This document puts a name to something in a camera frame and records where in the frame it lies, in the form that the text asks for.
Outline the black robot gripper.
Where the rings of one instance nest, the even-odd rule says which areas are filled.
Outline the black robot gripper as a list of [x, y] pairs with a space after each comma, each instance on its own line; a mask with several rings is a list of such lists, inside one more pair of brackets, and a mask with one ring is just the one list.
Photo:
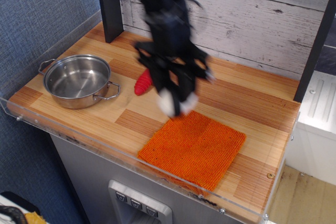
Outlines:
[[[152, 14], [145, 16], [145, 22], [152, 41], [138, 41], [134, 47], [139, 61], [149, 69], [158, 95], [166, 90], [173, 94], [174, 103], [182, 103], [195, 91], [195, 77], [214, 81], [207, 65], [208, 54], [191, 42], [187, 17]], [[166, 67], [171, 68], [177, 83], [171, 80]]]

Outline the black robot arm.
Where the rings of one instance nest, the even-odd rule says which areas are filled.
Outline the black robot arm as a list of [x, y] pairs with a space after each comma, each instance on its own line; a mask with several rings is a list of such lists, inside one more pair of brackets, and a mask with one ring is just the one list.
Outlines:
[[151, 42], [136, 42], [139, 62], [146, 66], [158, 92], [167, 91], [176, 104], [195, 92], [195, 79], [211, 79], [207, 53], [191, 42], [186, 0], [140, 0]]

